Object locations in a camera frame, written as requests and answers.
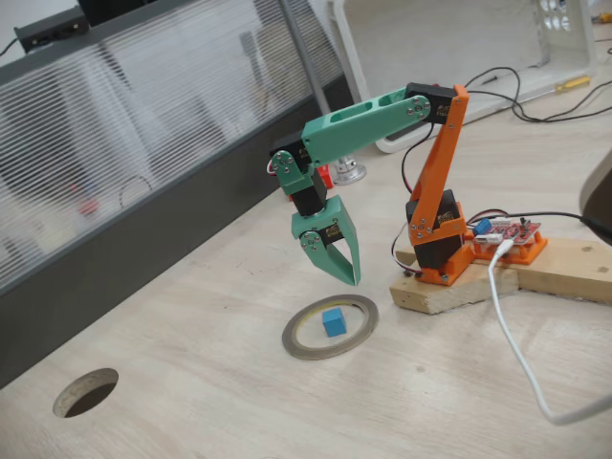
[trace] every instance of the roll of tape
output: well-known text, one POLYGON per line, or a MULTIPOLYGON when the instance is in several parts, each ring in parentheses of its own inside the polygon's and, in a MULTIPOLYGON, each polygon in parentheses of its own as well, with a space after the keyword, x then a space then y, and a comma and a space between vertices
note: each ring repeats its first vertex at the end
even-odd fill
POLYGON ((320 361, 338 356, 364 342, 379 323, 379 310, 374 301, 360 295, 336 295, 323 298, 310 306, 305 307, 289 320, 283 331, 283 346, 289 354, 306 361, 320 361), (312 315, 325 309, 348 304, 360 308, 365 320, 360 329, 351 338, 326 347, 308 347, 297 340, 297 331, 302 323, 312 315))

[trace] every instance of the wooden block base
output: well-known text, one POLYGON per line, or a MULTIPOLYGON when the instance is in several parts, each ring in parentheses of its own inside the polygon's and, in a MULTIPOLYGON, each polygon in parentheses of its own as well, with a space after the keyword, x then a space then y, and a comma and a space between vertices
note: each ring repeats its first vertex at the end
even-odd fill
MULTIPOLYGON (((397 256, 406 265, 416 262, 411 247, 397 256)), ((491 297, 488 265, 486 260, 474 261, 450 287, 402 276, 391 286, 391 295, 398 306, 428 314, 483 301, 491 297)), ((612 304, 612 251, 600 242, 549 238, 531 265, 499 265, 500 294, 521 288, 612 304)))
MULTIPOLYGON (((498 268, 495 280, 500 294, 518 290, 518 273, 515 270, 498 268)), ((391 296, 401 308, 427 314, 438 314, 464 304, 484 301, 491 297, 487 267, 469 265, 450 287, 426 284, 414 277, 402 276, 391 285, 391 296)))

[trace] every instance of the circuit board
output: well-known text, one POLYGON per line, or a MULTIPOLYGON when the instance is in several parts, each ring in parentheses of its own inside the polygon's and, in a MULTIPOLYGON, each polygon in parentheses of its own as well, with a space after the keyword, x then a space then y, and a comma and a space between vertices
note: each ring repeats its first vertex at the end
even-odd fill
POLYGON ((492 227, 486 234, 501 234, 504 239, 513 239, 516 246, 524 246, 540 226, 541 223, 512 223, 507 227, 492 227))

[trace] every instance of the wooden desk surface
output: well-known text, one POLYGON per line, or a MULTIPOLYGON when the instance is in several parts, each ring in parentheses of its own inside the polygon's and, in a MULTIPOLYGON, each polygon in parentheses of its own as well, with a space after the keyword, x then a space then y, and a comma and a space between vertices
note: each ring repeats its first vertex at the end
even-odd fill
MULTIPOLYGON (((597 46, 591 87, 612 77, 609 43, 597 46)), ((545 116, 587 91, 527 109, 545 116)), ((610 105, 611 94, 586 110, 610 105)), ((448 184, 466 214, 578 211, 582 182, 612 147, 611 125, 612 112, 546 125, 509 112, 477 121, 464 128, 448 184)), ((430 147, 411 154, 411 182, 430 147)), ((277 191, 0 391, 0 457, 612 457, 612 412, 568 427, 542 418, 489 302, 433 317, 393 305, 401 159, 368 148, 360 155, 368 177, 336 190, 359 233, 358 288, 310 264, 290 234, 294 208, 277 191), (342 293, 378 304, 372 337, 327 361, 290 357, 280 341, 287 321, 342 293), (57 418, 62 389, 102 367, 120 375, 108 399, 57 418)), ((576 221, 542 221, 546 234, 594 239, 576 221)), ((612 390, 612 309, 527 292, 502 307, 553 410, 612 390)))

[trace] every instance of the black wire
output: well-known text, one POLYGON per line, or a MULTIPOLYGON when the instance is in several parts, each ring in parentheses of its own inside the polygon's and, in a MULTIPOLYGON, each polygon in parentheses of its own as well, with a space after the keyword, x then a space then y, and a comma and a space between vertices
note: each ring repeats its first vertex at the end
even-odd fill
POLYGON ((478 213, 476 213, 473 217, 471 217, 468 220, 468 223, 472 223, 476 218, 486 214, 486 213, 492 213, 492 212, 497 212, 497 213, 503 213, 504 215, 508 215, 508 212, 506 210, 502 210, 501 208, 488 208, 486 210, 482 210, 478 213))
POLYGON ((14 45, 17 42, 17 39, 14 38, 11 43, 9 43, 7 45, 7 47, 4 49, 4 51, 2 53, 0 53, 0 57, 2 57, 3 55, 5 55, 7 53, 7 51, 11 48, 12 45, 14 45))
POLYGON ((599 115, 601 113, 607 112, 609 110, 612 110, 612 106, 604 108, 602 110, 599 110, 597 112, 593 112, 593 113, 587 113, 584 115, 577 115, 577 116, 573 116, 573 117, 567 117, 567 118, 559 118, 560 116, 563 115, 567 115, 569 113, 574 112, 575 110, 577 110, 581 105, 583 105, 597 90, 599 90, 600 88, 607 86, 609 84, 612 84, 612 80, 610 81, 606 81, 605 83, 602 83, 600 85, 598 85, 597 87, 595 87, 594 89, 591 90, 591 92, 589 92, 589 94, 587 94, 577 105, 575 105, 573 108, 566 110, 564 112, 560 112, 560 113, 556 113, 554 115, 551 115, 550 117, 544 118, 544 119, 540 119, 540 118, 535 118, 535 117, 530 117, 529 115, 527 115, 525 113, 525 109, 523 108, 523 106, 518 102, 518 96, 520 95, 520 85, 521 85, 521 79, 520 79, 520 75, 518 74, 518 72, 513 69, 512 67, 492 67, 489 70, 487 70, 486 72, 483 72, 482 74, 475 76, 474 78, 472 78, 470 81, 468 81, 468 83, 466 84, 466 87, 468 87, 470 84, 472 84, 476 79, 490 73, 493 72, 495 70, 509 70, 511 71, 514 76, 516 77, 516 93, 514 98, 511 98, 509 96, 504 96, 503 94, 498 94, 498 93, 492 93, 489 91, 469 91, 471 94, 484 94, 484 95, 488 95, 488 96, 495 96, 498 98, 504 98, 505 100, 508 100, 510 102, 513 103, 512 105, 512 110, 514 115, 519 118, 520 120, 526 121, 526 122, 561 122, 561 121, 568 121, 568 120, 579 120, 581 118, 588 118, 588 117, 593 117, 595 115, 599 115), (518 109, 520 110, 520 114, 516 112, 516 107, 518 107, 518 109))
POLYGON ((138 179, 146 183, 146 185, 149 187, 149 191, 153 191, 153 186, 151 186, 151 183, 148 180, 146 180, 142 175, 132 175, 131 177, 128 177, 127 179, 123 181, 123 183, 121 184, 121 188, 119 190, 119 204, 121 208, 124 208, 123 192, 125 191, 125 188, 130 184, 130 182, 134 180, 138 180, 138 179))
POLYGON ((423 274, 422 271, 413 270, 412 268, 408 268, 407 266, 403 265, 402 263, 400 263, 398 260, 395 259, 395 244, 398 242, 398 239, 400 238, 401 235, 402 233, 400 232, 400 234, 395 236, 395 239, 393 239, 393 244, 391 244, 391 256, 393 257, 393 260, 398 264, 398 266, 404 270, 405 273, 415 274, 419 276, 423 274))
POLYGON ((431 124, 431 127, 429 128, 429 132, 427 132, 427 135, 424 136, 422 139, 420 139, 418 142, 416 142, 414 145, 412 145, 410 148, 408 148, 406 152, 404 153, 404 158, 402 159, 402 179, 404 180, 404 185, 410 194, 412 194, 412 188, 408 184, 408 179, 405 177, 405 170, 404 170, 405 159, 408 157, 408 153, 410 153, 415 147, 419 146, 421 143, 429 139, 429 136, 431 135, 432 132, 433 132, 433 123, 431 124))
POLYGON ((589 229, 595 231, 595 232, 599 232, 601 234, 604 234, 607 237, 612 237, 612 228, 607 227, 606 225, 602 224, 600 221, 595 220, 593 218, 589 218, 589 217, 584 217, 582 215, 577 215, 576 213, 569 213, 569 212, 556 212, 556 211, 543 211, 543 212, 525 212, 525 213, 508 213, 508 214, 500 214, 500 215, 490 215, 488 217, 480 217, 480 218, 476 218, 473 223, 477 223, 485 218, 496 218, 496 217, 509 217, 509 218, 515 218, 515 217, 540 217, 540 216, 546 216, 546 215, 555 215, 555 216, 559 216, 559 217, 570 217, 570 218, 576 218, 577 220, 580 220, 581 223, 583 223, 585 226, 587 226, 589 229))
MULTIPOLYGON (((612 38, 603 38, 601 40, 595 40, 596 43, 602 43, 603 41, 612 41, 612 38)), ((612 48, 608 50, 608 54, 612 55, 612 48)))

